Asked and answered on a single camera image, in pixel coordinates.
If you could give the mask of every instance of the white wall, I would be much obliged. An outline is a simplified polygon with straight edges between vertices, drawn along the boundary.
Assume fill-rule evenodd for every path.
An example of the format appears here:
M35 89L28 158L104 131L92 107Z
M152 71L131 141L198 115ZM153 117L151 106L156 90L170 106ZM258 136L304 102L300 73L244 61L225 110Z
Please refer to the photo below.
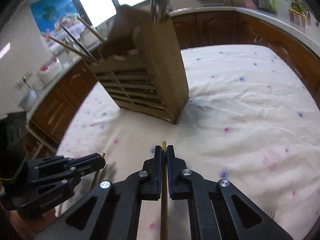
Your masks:
M41 65L52 57L26 3L18 9L0 34L0 47L8 42L11 49L0 59L0 115L22 111L18 104L29 87L25 84L18 90L16 82L31 69L33 76L28 84L32 86Z

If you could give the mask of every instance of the wooden chopstick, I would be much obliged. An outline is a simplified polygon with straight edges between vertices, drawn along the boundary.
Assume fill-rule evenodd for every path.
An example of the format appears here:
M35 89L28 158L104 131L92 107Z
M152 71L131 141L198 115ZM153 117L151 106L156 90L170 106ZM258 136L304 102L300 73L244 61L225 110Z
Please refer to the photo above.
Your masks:
M62 45L62 46L65 47L66 49L69 49L69 50L71 50L72 52L78 54L78 55L81 56L82 58L84 58L84 59L86 59L86 60L88 60L88 61L91 61L91 59L90 59L86 54L80 52L79 50L73 48L72 46L70 46L70 45L68 45L68 44L65 44L64 42L59 41L59 40L57 40L57 39L55 39L55 38L53 38L53 37L51 37L51 36L49 36L49 38L50 38L51 40L55 41L56 43L59 43L60 45Z
M106 155L106 153L102 153L102 155L101 155L102 158L104 158L105 155ZM100 171L101 170L96 171L96 174L94 175L90 190L92 190L97 185L97 182L99 180Z
M167 142L162 142L160 240L168 239Z
M89 31L91 31L93 33L93 35L95 35L100 41L105 42L105 39L99 33L97 33L95 30L93 30L90 27L90 25L86 23L86 21L84 19L82 19L79 16L77 16L77 18L79 19L80 22L82 22L84 24L84 26L86 26L89 29Z

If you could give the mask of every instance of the electrical outlet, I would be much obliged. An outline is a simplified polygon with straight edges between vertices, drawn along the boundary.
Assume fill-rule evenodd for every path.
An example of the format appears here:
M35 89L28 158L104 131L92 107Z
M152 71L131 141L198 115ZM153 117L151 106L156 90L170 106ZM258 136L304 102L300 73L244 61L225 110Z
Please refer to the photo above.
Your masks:
M27 73L24 74L24 76L18 80L18 82L16 83L16 86L18 89L21 89L22 86L27 82L27 80L32 77L33 73L32 71L29 69Z

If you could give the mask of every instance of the poster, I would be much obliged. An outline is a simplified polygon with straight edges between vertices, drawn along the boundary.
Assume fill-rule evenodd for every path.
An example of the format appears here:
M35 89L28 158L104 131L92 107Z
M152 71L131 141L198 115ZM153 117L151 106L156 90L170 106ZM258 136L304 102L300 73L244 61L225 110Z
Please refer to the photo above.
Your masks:
M79 12L72 0L41 0L30 5L30 8L49 47L55 44L49 36L57 40L67 36L60 24L67 27L76 38L85 30L85 26L76 17Z

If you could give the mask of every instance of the kettle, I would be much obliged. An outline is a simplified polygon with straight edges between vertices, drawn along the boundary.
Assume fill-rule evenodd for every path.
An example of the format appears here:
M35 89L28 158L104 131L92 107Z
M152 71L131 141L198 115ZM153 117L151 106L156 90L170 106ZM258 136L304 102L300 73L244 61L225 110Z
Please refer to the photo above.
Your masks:
M258 10L273 13L269 0L253 0Z

